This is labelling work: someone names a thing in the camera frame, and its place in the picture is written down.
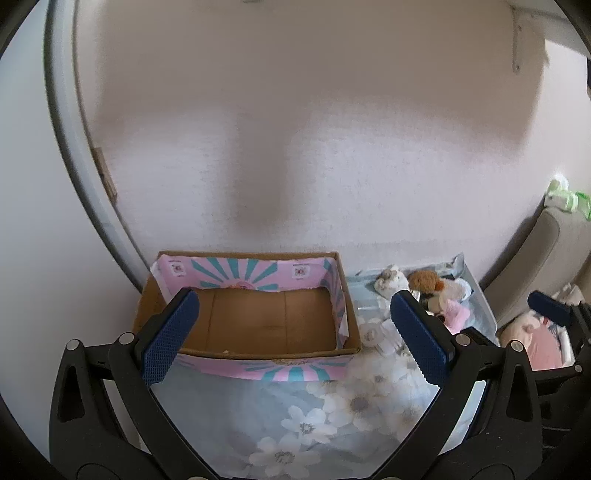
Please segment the stuffed animal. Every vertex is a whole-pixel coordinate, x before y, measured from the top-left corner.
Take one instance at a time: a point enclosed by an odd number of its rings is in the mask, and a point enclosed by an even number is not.
[[[417,270],[408,276],[408,284],[411,290],[421,293],[436,293],[442,291],[444,284],[433,270]]]
[[[442,279],[443,282],[443,289],[438,292],[440,297],[444,297],[448,300],[454,301],[462,301],[464,298],[466,291],[463,285],[460,285],[458,282],[454,280],[448,280],[446,278]]]
[[[444,304],[441,311],[444,317],[443,324],[452,335],[460,333],[468,318],[470,318],[470,309],[460,305],[455,300],[444,299],[442,303]]]
[[[442,297],[441,295],[434,295],[433,297],[427,300],[426,310],[437,315],[443,311],[443,309],[446,306],[446,303],[447,300],[444,297]]]
[[[533,370],[560,368],[562,355],[556,338],[541,321],[529,313],[518,316],[501,333],[501,346],[512,340],[523,343]]]
[[[531,345],[534,330],[537,328],[540,328],[540,321],[536,317],[529,313],[519,315],[501,333],[499,338],[501,346],[504,348],[510,341],[519,340],[527,350]]]
[[[375,291],[386,300],[392,300],[395,293],[408,290],[408,280],[396,265],[390,265],[374,283]]]

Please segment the pink and teal sunburst pattern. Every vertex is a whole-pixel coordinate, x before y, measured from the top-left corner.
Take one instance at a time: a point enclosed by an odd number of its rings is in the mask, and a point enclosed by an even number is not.
[[[324,287],[330,293],[335,320],[336,346],[342,349],[349,336],[345,294],[336,260],[332,257],[297,260],[255,258],[186,257],[162,255],[155,265],[155,278],[166,297],[183,287],[244,288],[266,292]],[[251,380],[338,380],[350,355],[301,360],[218,359],[179,355],[182,363],[202,372]]]
[[[201,373],[222,377],[274,382],[313,382],[339,380],[353,355],[321,356],[289,360],[233,360],[177,355],[176,361]]]

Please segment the cardboard box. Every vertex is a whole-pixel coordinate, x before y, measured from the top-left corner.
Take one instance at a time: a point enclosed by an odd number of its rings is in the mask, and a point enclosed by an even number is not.
[[[361,347],[339,254],[160,252],[138,331],[182,287],[199,318],[177,361],[252,380],[337,380]]]

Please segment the white wall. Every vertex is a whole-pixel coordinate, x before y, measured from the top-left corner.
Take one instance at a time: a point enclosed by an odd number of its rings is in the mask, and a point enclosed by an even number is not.
[[[517,8],[525,8],[527,10],[534,10],[544,12],[556,17],[566,18],[562,9],[554,0],[507,0],[510,5]]]
[[[45,90],[47,3],[35,6],[0,60],[0,393],[45,455],[66,342],[113,342],[131,328],[139,299],[60,155]]]
[[[85,111],[145,258],[464,251],[482,278],[551,175],[591,190],[583,57],[497,0],[93,0]]]

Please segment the blue gripper pad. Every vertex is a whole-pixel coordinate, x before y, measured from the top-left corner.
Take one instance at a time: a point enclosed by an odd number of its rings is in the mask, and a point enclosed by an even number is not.
[[[136,355],[141,358],[141,375],[147,386],[164,379],[198,316],[199,298],[184,288],[140,330]]]
[[[536,290],[530,293],[527,297],[527,304],[532,310],[552,320],[555,324],[561,327],[568,327],[572,322],[570,316],[570,308],[552,297],[543,294]]]
[[[390,313],[425,379],[441,387],[455,355],[452,334],[441,320],[427,314],[409,291],[394,295]]]

